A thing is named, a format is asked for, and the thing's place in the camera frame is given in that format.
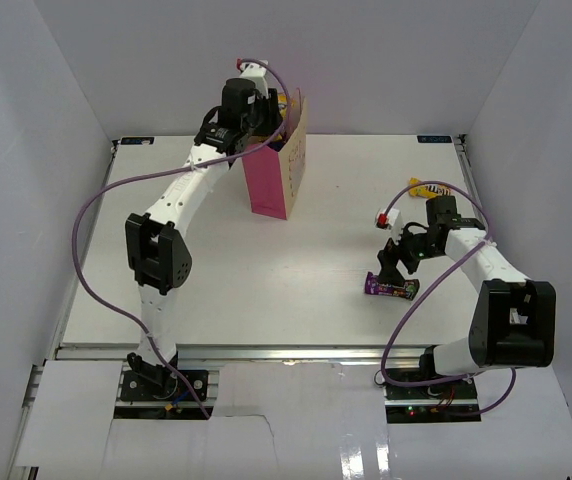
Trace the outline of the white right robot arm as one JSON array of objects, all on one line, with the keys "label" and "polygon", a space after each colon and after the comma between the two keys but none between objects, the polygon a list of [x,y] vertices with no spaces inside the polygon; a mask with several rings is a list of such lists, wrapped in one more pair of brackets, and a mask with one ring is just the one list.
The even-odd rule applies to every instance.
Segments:
[{"label": "white right robot arm", "polygon": [[413,278],[425,260],[447,257],[478,294],[467,334],[431,346],[419,360],[417,384],[427,397],[450,391],[454,377],[504,368],[543,368],[552,363],[556,291],[513,267],[476,218],[459,214],[452,195],[426,202],[426,224],[404,222],[398,210],[380,212],[376,226],[390,237],[378,252],[380,271],[367,291],[412,300],[420,293]]}]

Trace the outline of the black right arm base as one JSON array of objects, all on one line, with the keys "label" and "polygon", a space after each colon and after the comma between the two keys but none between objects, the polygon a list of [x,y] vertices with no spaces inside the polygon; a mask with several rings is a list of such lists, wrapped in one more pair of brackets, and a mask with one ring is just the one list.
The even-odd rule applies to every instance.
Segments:
[{"label": "black right arm base", "polygon": [[479,402],[473,380],[459,380],[421,387],[401,387],[384,381],[380,371],[373,376],[383,389],[389,425],[480,422]]}]

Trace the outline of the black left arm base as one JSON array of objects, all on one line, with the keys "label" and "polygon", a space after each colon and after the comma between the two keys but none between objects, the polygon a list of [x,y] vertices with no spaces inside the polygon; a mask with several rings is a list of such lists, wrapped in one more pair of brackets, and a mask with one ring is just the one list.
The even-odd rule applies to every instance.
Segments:
[{"label": "black left arm base", "polygon": [[181,370],[183,381],[163,365],[130,353],[123,371],[115,417],[138,420],[204,420],[196,402],[207,400],[209,372]]}]

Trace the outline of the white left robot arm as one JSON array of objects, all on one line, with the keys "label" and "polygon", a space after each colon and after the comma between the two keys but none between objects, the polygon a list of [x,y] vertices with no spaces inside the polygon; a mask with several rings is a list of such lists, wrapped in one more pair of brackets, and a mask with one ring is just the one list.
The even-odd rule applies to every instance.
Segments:
[{"label": "white left robot arm", "polygon": [[184,240],[188,226],[209,191],[230,170],[232,162],[226,157],[243,152],[251,137],[274,133],[281,123],[278,92],[266,81],[227,80],[220,105],[207,114],[194,139],[187,170],[144,214],[131,214],[126,220],[128,264],[138,284],[141,321],[147,329],[130,358],[153,365],[142,384],[154,398],[168,398],[177,387],[177,374],[165,366],[176,355],[166,309],[192,268]]}]

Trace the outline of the brown purple M&M's packet front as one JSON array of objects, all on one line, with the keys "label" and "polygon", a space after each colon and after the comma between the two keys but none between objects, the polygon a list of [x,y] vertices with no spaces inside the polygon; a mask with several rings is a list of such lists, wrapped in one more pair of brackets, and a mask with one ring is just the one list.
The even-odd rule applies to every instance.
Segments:
[{"label": "brown purple M&M's packet front", "polygon": [[420,282],[416,279],[403,280],[400,286],[382,283],[377,275],[368,272],[364,283],[364,293],[372,296],[397,297],[412,301],[420,289]]}]

